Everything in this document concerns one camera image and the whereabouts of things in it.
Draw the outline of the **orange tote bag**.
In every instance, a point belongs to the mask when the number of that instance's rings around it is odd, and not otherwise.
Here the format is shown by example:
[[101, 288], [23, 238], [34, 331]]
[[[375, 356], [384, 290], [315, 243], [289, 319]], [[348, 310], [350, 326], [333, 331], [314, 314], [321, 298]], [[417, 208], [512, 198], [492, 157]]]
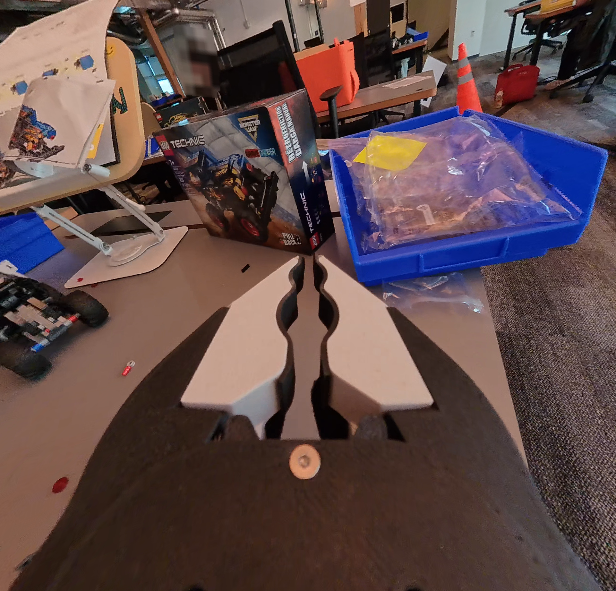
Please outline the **orange tote bag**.
[[297, 67], [304, 80], [304, 87], [317, 114], [328, 111], [328, 104], [322, 101], [323, 92], [342, 87], [336, 97], [337, 106], [352, 103], [360, 88], [355, 68], [354, 44], [350, 40], [334, 40], [294, 54]]

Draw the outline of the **brick-built monster truck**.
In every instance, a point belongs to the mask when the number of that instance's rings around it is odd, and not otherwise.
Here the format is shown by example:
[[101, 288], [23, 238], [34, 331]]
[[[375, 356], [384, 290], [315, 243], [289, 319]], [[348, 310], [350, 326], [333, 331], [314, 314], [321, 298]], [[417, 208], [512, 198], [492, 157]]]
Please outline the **brick-built monster truck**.
[[108, 310], [81, 290], [63, 294], [1, 263], [1, 367], [28, 380], [45, 376], [52, 363], [43, 355], [51, 342], [80, 322], [103, 325]]

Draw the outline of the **black and yellow box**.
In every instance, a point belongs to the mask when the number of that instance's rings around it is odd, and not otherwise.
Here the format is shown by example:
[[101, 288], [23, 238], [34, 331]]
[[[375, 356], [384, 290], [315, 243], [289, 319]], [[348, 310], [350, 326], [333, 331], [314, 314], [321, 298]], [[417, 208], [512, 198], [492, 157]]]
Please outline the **black and yellow box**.
[[167, 101], [165, 105], [154, 106], [155, 118], [161, 128], [169, 128], [191, 118], [200, 117], [209, 112], [201, 97], [188, 97]]

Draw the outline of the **small clear plastic bag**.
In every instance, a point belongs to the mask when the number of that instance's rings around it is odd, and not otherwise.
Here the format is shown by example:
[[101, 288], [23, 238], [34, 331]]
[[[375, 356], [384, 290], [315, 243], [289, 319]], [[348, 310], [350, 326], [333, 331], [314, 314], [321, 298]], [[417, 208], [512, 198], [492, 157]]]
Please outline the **small clear plastic bag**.
[[410, 310], [424, 303], [454, 304], [480, 314], [484, 304], [461, 272], [383, 282], [383, 301], [391, 308]]

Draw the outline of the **wooden table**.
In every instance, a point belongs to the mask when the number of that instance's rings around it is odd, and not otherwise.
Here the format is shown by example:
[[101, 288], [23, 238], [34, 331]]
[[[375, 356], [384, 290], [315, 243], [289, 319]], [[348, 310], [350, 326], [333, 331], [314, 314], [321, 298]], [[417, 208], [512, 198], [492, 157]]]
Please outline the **wooden table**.
[[416, 73], [404, 79], [360, 89], [353, 102], [337, 108], [337, 115], [342, 120], [412, 104], [413, 117], [418, 117], [422, 114], [422, 100], [433, 97], [436, 93], [437, 80], [434, 72]]

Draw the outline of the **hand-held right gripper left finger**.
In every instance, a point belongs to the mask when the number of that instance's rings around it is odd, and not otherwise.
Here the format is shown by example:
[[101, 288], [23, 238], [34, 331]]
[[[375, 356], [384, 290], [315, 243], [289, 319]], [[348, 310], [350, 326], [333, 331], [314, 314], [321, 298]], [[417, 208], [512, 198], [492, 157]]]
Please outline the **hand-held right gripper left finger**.
[[304, 272], [305, 260], [296, 256], [228, 306], [182, 407], [246, 417], [261, 440], [280, 436], [295, 392], [288, 330]]

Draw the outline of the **clear plastic bag bundle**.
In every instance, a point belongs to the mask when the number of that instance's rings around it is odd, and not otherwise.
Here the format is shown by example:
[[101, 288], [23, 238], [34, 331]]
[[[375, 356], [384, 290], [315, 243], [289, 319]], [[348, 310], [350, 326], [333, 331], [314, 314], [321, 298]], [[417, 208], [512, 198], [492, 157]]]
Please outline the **clear plastic bag bundle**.
[[[352, 160], [375, 133], [427, 142], [402, 171], [387, 171]], [[580, 210], [529, 165], [522, 148], [475, 114], [457, 116], [413, 131], [373, 130], [344, 156], [367, 221], [362, 247], [450, 239], [577, 220]]]

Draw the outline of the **grey desk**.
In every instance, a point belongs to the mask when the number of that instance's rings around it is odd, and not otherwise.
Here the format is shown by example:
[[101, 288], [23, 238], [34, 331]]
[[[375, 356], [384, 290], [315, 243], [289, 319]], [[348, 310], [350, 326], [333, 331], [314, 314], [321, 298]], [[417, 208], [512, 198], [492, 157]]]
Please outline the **grey desk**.
[[[214, 239], [199, 227], [188, 202], [150, 211], [165, 209], [171, 214], [164, 225], [190, 229], [162, 266], [84, 288], [109, 311], [106, 323], [95, 329], [73, 325], [53, 341], [45, 352], [52, 370], [39, 381], [1, 367], [1, 590], [11, 587], [22, 563], [57, 524], [107, 426], [140, 381], [214, 311], [294, 256]], [[94, 256], [94, 249], [69, 239], [60, 228], [54, 234], [64, 250], [28, 274], [62, 291], [65, 281]], [[247, 263], [250, 268], [242, 273]], [[289, 331], [296, 387], [282, 433], [288, 440], [319, 436], [310, 394], [319, 374], [325, 327], [317, 315], [311, 256], [305, 264], [299, 316]], [[438, 303], [404, 312], [481, 388], [526, 463], [482, 273], [473, 269], [463, 275], [484, 304], [480, 314]], [[135, 361], [135, 367], [123, 377], [128, 361]], [[69, 478], [66, 490], [52, 494], [52, 485], [63, 476]]]

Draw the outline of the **orange traffic cone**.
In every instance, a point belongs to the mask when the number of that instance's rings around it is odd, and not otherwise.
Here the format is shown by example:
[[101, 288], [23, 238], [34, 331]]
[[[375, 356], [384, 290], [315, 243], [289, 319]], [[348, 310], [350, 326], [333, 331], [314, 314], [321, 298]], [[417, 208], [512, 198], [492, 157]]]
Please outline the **orange traffic cone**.
[[461, 114], [466, 110], [483, 112], [465, 43], [460, 43], [458, 46], [457, 78], [457, 107], [459, 112]]

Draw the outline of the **monster truck toy box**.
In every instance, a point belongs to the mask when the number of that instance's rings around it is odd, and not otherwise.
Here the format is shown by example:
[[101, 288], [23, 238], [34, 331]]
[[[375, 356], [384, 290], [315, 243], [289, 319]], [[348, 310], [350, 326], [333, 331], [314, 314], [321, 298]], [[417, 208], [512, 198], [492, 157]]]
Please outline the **monster truck toy box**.
[[153, 137], [211, 236], [313, 254], [335, 233], [305, 89]]

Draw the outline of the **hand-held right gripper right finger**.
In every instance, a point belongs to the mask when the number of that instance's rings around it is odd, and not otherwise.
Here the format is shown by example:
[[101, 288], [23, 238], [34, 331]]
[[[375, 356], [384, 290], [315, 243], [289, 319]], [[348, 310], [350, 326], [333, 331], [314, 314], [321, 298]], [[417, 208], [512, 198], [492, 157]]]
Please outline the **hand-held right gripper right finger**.
[[349, 438], [366, 417], [434, 404], [385, 302], [324, 256], [313, 262], [326, 327], [313, 414], [320, 438]]

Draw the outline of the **red tote bag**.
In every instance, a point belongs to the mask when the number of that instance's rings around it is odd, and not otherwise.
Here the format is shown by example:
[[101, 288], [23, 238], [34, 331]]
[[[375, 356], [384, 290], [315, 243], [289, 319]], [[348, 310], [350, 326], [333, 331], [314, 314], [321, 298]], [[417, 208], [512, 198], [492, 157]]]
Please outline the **red tote bag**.
[[494, 106], [528, 101], [535, 96], [540, 69], [536, 65], [511, 64], [497, 78]]

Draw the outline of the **yellow paper note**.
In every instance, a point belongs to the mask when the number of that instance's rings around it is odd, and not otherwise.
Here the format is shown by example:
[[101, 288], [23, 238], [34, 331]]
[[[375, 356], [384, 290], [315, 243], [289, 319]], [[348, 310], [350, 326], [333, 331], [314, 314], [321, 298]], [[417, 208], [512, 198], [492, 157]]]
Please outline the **yellow paper note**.
[[426, 146], [427, 142], [375, 133], [352, 162], [387, 171], [402, 171], [415, 162]]

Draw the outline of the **instruction booklet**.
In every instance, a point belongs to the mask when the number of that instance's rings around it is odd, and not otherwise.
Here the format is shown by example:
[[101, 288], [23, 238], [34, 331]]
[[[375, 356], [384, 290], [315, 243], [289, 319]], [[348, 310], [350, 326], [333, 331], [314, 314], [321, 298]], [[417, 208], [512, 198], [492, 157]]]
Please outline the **instruction booklet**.
[[81, 168], [116, 82], [105, 38], [121, 0], [88, 0], [16, 29], [1, 43], [1, 160]]

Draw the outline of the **white book stand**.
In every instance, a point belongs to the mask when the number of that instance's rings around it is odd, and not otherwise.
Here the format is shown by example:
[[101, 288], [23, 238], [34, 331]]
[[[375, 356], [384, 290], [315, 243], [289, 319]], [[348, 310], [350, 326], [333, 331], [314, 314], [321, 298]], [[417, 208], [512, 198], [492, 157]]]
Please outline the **white book stand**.
[[[47, 162], [18, 160], [17, 168], [34, 176], [36, 180], [1, 189], [1, 213], [28, 207], [96, 249], [95, 257], [66, 281], [67, 289], [153, 271], [165, 263], [188, 232], [186, 226], [165, 231], [145, 213], [144, 207], [129, 200], [115, 188], [115, 184], [132, 177], [143, 164], [145, 132], [133, 52], [124, 42], [108, 37], [106, 62], [108, 77], [116, 81], [114, 94], [119, 95], [120, 101], [127, 103], [126, 112], [111, 114], [119, 148], [119, 163], [109, 167], [83, 164], [75, 169], [55, 169]], [[117, 202], [150, 233], [108, 243], [46, 205], [49, 201], [91, 189], [102, 191]], [[78, 277], [84, 280], [76, 282]]]

